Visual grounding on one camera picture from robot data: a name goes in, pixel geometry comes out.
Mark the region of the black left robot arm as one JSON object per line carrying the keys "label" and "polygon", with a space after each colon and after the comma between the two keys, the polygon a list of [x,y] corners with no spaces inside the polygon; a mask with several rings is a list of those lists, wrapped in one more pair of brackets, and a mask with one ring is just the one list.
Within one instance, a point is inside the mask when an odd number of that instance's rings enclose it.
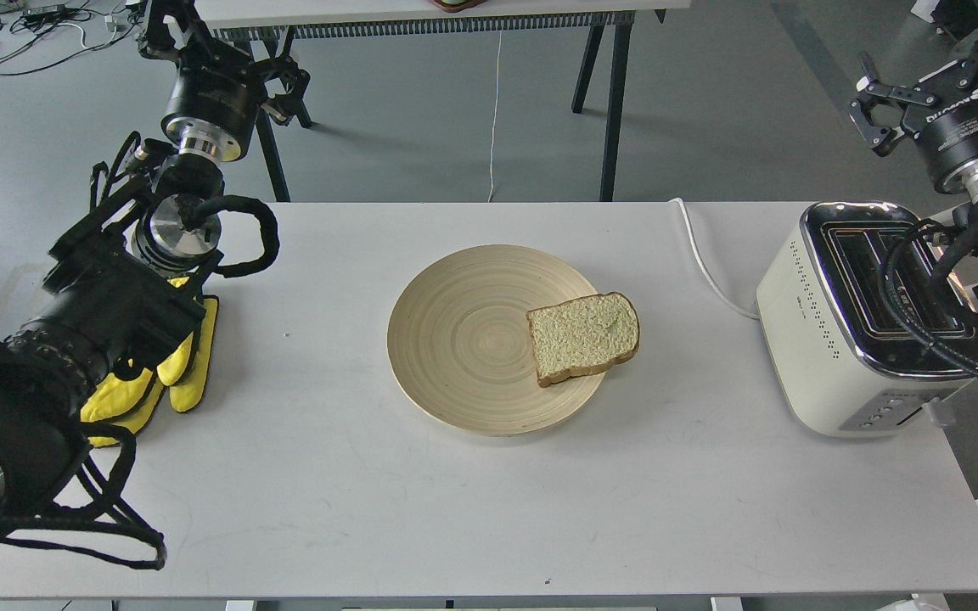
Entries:
{"label": "black left robot arm", "polygon": [[129,560],[158,571],[166,541],[123,499],[136,437],[123,425],[86,423],[82,406],[110,376],[154,372],[205,324],[212,274],[249,276],[280,248],[276,216],[260,200],[225,193],[221,164],[244,158],[257,125],[304,115],[310,76],[280,49],[255,59],[212,35],[191,1],[148,1],[138,50],[176,66],[164,137],[132,134],[113,164],[98,164],[90,209],[50,249],[51,302],[0,339],[0,544],[65,550],[16,531],[123,536],[150,547]]}

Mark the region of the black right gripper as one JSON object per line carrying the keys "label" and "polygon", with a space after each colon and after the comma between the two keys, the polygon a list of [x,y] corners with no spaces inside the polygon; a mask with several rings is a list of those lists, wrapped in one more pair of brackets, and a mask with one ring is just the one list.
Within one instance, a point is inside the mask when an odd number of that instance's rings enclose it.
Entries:
{"label": "black right gripper", "polygon": [[[883,82],[872,55],[862,52],[858,61],[863,74],[847,105],[859,136],[877,156],[892,154],[898,143],[912,137],[932,188],[944,194],[964,190],[962,173],[978,160],[978,27],[956,43],[952,59],[905,87]],[[877,121],[874,112],[879,108],[899,121]]]}

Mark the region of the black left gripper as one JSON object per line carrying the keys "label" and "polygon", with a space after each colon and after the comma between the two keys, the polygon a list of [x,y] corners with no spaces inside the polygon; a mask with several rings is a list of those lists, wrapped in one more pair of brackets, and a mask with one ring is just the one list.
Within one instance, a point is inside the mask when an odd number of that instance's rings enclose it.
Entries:
{"label": "black left gripper", "polygon": [[[293,119],[313,125],[304,102],[310,74],[288,52],[255,61],[214,40],[194,1],[146,1],[141,25],[140,57],[176,65],[160,127],[179,154],[214,163],[243,159],[261,109],[280,126]],[[282,92],[268,97],[271,80],[280,82]]]}

